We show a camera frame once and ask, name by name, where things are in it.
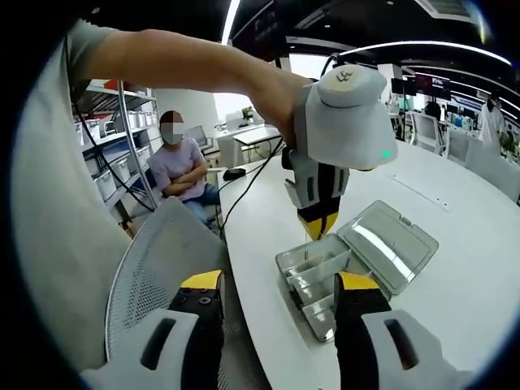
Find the metal shelf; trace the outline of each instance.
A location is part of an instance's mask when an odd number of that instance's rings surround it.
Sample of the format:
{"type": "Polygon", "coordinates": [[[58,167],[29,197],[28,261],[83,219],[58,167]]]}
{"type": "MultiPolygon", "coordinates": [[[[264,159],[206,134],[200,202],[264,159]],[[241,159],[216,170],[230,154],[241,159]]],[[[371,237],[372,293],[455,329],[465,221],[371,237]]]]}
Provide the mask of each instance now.
{"type": "MultiPolygon", "coordinates": [[[[143,126],[142,128],[133,128],[132,129],[132,134],[137,134],[139,132],[142,132],[144,130],[148,130],[149,128],[153,128],[155,126],[157,126],[157,124],[151,124],[150,126],[143,126]]],[[[118,132],[116,134],[110,134],[109,136],[105,136],[101,140],[97,141],[96,144],[98,146],[101,146],[101,145],[107,144],[109,142],[116,141],[116,140],[119,140],[121,138],[125,138],[126,136],[127,136],[126,132],[118,132]]],[[[94,147],[94,145],[92,145],[92,143],[89,141],[89,143],[84,144],[84,145],[81,146],[81,152],[83,152],[83,153],[84,152],[88,152],[93,147],[94,147]]]]}
{"type": "MultiPolygon", "coordinates": [[[[148,164],[146,164],[142,168],[142,170],[143,170],[143,172],[146,172],[146,171],[148,171],[149,168],[150,168],[150,166],[148,164]]],[[[138,181],[140,178],[141,178],[141,176],[139,175],[139,172],[134,173],[132,176],[130,176],[130,179],[128,179],[128,181],[125,184],[127,185],[127,187],[132,187],[133,184],[136,181],[138,181]]],[[[127,192],[127,190],[125,189],[125,187],[123,187],[123,186],[118,187],[115,190],[115,192],[112,194],[112,196],[105,200],[106,207],[108,207],[109,209],[114,207],[115,203],[117,203],[124,196],[124,194],[126,192],[127,192]]]]}
{"type": "MultiPolygon", "coordinates": [[[[124,101],[128,110],[135,110],[147,102],[154,101],[155,97],[141,93],[124,91],[124,101]]],[[[81,112],[111,112],[119,108],[118,91],[89,85],[78,101],[81,112]]]]}

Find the shelving unit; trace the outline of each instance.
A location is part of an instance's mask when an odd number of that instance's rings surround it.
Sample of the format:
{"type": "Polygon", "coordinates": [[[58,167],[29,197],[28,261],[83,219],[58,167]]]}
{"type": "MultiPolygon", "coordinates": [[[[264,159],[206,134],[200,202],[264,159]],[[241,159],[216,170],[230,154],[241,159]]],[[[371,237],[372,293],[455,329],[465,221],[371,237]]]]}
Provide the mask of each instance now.
{"type": "MultiPolygon", "coordinates": [[[[77,105],[82,115],[89,115],[92,118],[95,115],[103,114],[112,114],[115,117],[117,114],[120,115],[121,118],[119,126],[122,126],[122,128],[118,128],[119,132],[116,134],[105,136],[97,141],[96,144],[99,148],[98,150],[96,150],[94,145],[89,141],[85,145],[81,146],[81,151],[85,158],[92,163],[89,165],[92,167],[91,169],[98,169],[99,171],[102,171],[106,167],[102,159],[99,157],[100,153],[105,154],[109,162],[125,156],[128,156],[128,159],[133,159],[135,163],[134,165],[137,167],[137,172],[131,172],[132,175],[125,184],[127,187],[131,188],[138,180],[140,180],[146,194],[146,198],[142,198],[142,200],[150,209],[155,210],[157,208],[157,201],[152,193],[150,183],[146,179],[146,172],[150,169],[150,166],[148,164],[145,164],[143,167],[139,165],[134,136],[158,125],[152,124],[131,129],[128,122],[128,111],[138,109],[147,102],[153,103],[153,111],[157,113],[158,110],[157,104],[155,103],[155,96],[148,96],[143,93],[123,90],[122,81],[118,81],[117,86],[118,90],[113,90],[89,85],[84,94],[78,100],[77,105]],[[128,143],[128,149],[118,151],[117,145],[125,139],[128,143]]],[[[123,220],[123,225],[126,225],[126,222],[130,219],[128,212],[124,209],[124,205],[121,202],[126,192],[126,188],[120,186],[116,189],[115,193],[105,200],[106,207],[109,210],[115,208],[118,211],[123,220]]]]}

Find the ceiling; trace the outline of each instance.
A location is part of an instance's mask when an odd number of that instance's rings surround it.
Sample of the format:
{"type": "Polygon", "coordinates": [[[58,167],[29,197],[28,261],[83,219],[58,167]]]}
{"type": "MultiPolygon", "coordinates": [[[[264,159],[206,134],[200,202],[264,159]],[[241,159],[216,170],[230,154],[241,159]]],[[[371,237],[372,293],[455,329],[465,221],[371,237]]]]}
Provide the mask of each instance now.
{"type": "MultiPolygon", "coordinates": [[[[419,0],[438,7],[452,7],[461,0],[419,0]]],[[[267,0],[241,0],[231,37],[267,3],[267,0]]],[[[138,31],[158,28],[210,41],[220,41],[230,0],[149,0],[146,6],[129,7],[116,0],[100,6],[91,20],[100,25],[138,31]]],[[[489,26],[485,44],[475,24],[452,19],[434,19],[416,0],[276,0],[279,19],[286,36],[291,37],[291,52],[331,54],[344,51],[333,48],[341,44],[358,48],[379,43],[409,40],[456,42],[481,48],[520,63],[520,34],[516,28],[518,2],[474,0],[489,26]],[[312,38],[318,41],[309,42],[312,38]]],[[[412,70],[431,72],[481,89],[499,89],[502,96],[520,106],[520,73],[518,69],[494,58],[467,50],[441,46],[403,45],[351,54],[350,62],[369,64],[400,63],[412,70]],[[414,66],[442,67],[430,70],[414,66]],[[456,73],[458,70],[483,76],[507,86],[499,88],[481,78],[456,73]]]]}

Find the curved white desk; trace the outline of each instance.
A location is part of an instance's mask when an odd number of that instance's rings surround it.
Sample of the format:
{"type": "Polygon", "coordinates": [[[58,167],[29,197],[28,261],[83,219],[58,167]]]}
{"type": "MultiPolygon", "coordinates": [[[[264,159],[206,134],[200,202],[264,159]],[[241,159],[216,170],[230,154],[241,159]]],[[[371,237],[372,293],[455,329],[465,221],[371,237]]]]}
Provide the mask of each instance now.
{"type": "MultiPolygon", "coordinates": [[[[284,189],[291,174],[273,158],[230,215],[225,230],[233,274],[271,386],[337,390],[334,344],[315,340],[275,264],[276,254],[306,242],[284,189]]],[[[224,214],[253,176],[221,192],[224,214]]],[[[332,230],[376,199],[440,244],[422,273],[392,299],[392,308],[407,310],[433,332],[456,368],[479,372],[518,316],[520,208],[465,168],[401,142],[395,162],[372,172],[351,171],[332,230]]]]}

